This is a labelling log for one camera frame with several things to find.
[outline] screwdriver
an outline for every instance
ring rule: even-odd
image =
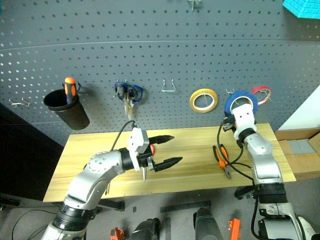
[[[67,104],[71,103],[77,95],[76,80],[74,78],[68,76],[64,79],[64,92]]]

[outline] blue tape roll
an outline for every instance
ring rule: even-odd
[[[224,111],[227,114],[232,115],[232,113],[230,111],[231,104],[233,103],[233,101],[235,99],[237,99],[237,98],[239,98],[241,96],[247,97],[252,101],[252,103],[253,103],[252,111],[253,111],[253,114],[256,115],[256,112],[258,110],[258,99],[253,93],[251,93],[251,92],[249,92],[247,90],[239,90],[239,91],[235,91],[233,94],[231,94],[229,96],[229,98],[226,100],[226,103],[224,105]]]

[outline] tape roll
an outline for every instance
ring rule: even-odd
[[[256,112],[258,110],[258,99],[253,93],[246,90],[235,91],[233,94],[231,94],[229,98],[226,100],[226,103],[224,105],[224,111],[227,114],[232,115],[232,106],[238,99],[241,98],[248,99],[248,102],[252,107],[253,114],[256,115]]]
[[[196,99],[201,96],[209,96],[212,99],[212,102],[205,107],[199,107],[195,105]],[[214,109],[218,104],[218,95],[215,91],[209,88],[202,88],[194,93],[192,93],[190,100],[189,100],[190,107],[193,111],[198,113],[207,113]]]
[[[266,94],[266,96],[265,96],[265,98],[264,99],[262,99],[261,101],[258,101],[258,106],[260,106],[260,105],[262,105],[262,104],[265,104],[266,102],[268,102],[269,101],[269,99],[270,99],[270,97],[271,97],[271,89],[268,87],[268,86],[259,86],[259,87],[257,87],[257,88],[255,88],[255,89],[253,89],[251,92],[253,93],[253,94],[256,94],[257,92],[262,92],[262,91],[264,91],[264,92],[267,92],[267,94]]]

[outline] robotic arm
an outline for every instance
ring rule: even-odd
[[[128,140],[129,150],[98,152],[92,156],[81,173],[70,183],[67,195],[55,219],[49,224],[42,240],[82,240],[87,225],[96,215],[96,207],[110,181],[125,171],[146,167],[155,172],[170,168],[182,157],[173,157],[155,164],[150,144],[161,144],[173,136],[163,135],[148,138],[147,132],[134,127]]]
[[[252,104],[245,103],[233,109],[230,106],[230,111],[223,128],[225,131],[232,129],[235,140],[247,149],[252,162],[253,196],[260,215],[264,217],[258,222],[259,235],[251,224],[253,235],[260,240],[303,240],[295,212],[287,200],[279,165],[272,154],[273,145],[256,132]]]

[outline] pliers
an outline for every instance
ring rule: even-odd
[[[213,149],[213,155],[214,155],[216,161],[218,162],[219,167],[224,170],[224,174],[226,175],[226,177],[228,179],[231,179],[230,166],[227,165],[228,163],[225,160],[220,158],[220,155],[218,153],[218,149],[217,149],[217,147],[215,145],[212,146],[212,149]],[[223,155],[225,156],[225,158],[227,160],[229,160],[229,156],[228,156],[227,150],[222,144],[220,144],[220,149],[221,149]]]

